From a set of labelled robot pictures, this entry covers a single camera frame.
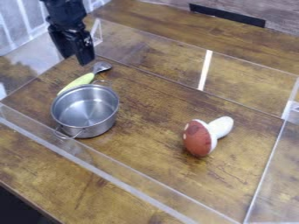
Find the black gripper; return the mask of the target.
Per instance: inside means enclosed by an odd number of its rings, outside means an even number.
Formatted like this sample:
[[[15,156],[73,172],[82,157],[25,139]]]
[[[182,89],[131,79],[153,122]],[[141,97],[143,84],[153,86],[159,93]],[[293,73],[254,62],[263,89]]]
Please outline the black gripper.
[[[86,30],[83,18],[87,16],[83,0],[41,0],[49,11],[51,40],[65,59],[77,55],[79,64],[86,66],[95,59],[94,41]],[[74,32],[71,43],[63,32]]]

